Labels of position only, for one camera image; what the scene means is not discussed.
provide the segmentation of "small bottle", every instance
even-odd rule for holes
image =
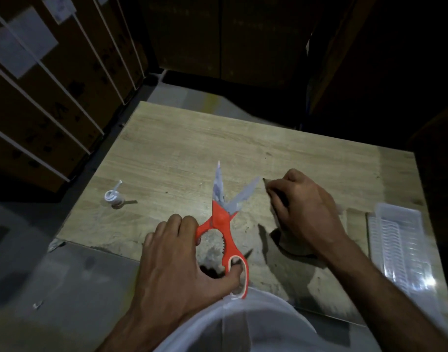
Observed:
[[[112,190],[107,191],[104,195],[105,201],[107,201],[111,206],[119,206],[124,203],[123,195],[121,195],[117,190],[121,183],[123,182],[120,180]]]

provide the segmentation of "concrete floor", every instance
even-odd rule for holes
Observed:
[[[259,107],[237,106],[239,101],[219,91],[166,83],[163,74],[157,77],[156,85],[149,77],[139,89],[59,202],[0,201],[0,351],[91,351],[127,309],[137,262],[70,243],[46,252],[139,101],[297,126],[293,119],[275,124],[264,114],[256,117],[253,110]],[[333,351],[380,350],[367,328],[301,313]]]

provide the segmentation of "wooden tabletop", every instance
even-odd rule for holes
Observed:
[[[333,195],[348,234],[368,253],[364,214],[378,202],[422,212],[430,259],[448,324],[448,289],[413,153],[141,102],[61,228],[58,238],[139,260],[148,232],[173,213],[203,223],[211,215],[217,161],[232,198],[253,178],[280,178],[292,167]],[[103,195],[121,179],[126,205]],[[264,185],[232,220],[248,258],[251,285],[299,308],[362,323],[336,279],[317,260],[284,255],[270,238],[276,224]],[[203,236],[197,259],[222,271],[222,239]]]

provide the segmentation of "orange scissors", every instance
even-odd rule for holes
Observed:
[[[230,221],[239,212],[242,201],[250,198],[260,178],[255,178],[248,184],[235,198],[226,202],[224,200],[224,184],[222,182],[221,163],[217,162],[216,176],[213,185],[213,206],[211,217],[196,230],[196,240],[200,238],[203,233],[210,229],[217,229],[221,231],[224,238],[224,256],[222,257],[222,265],[225,268],[226,275],[230,272],[231,261],[233,258],[238,258],[242,261],[245,267],[245,286],[243,291],[237,295],[237,298],[244,299],[247,296],[248,290],[248,264],[245,256],[235,246],[232,235],[230,234]]]

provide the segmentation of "clear plastic container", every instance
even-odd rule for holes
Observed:
[[[379,203],[368,218],[368,228],[373,263],[438,326],[445,327],[421,213]]]

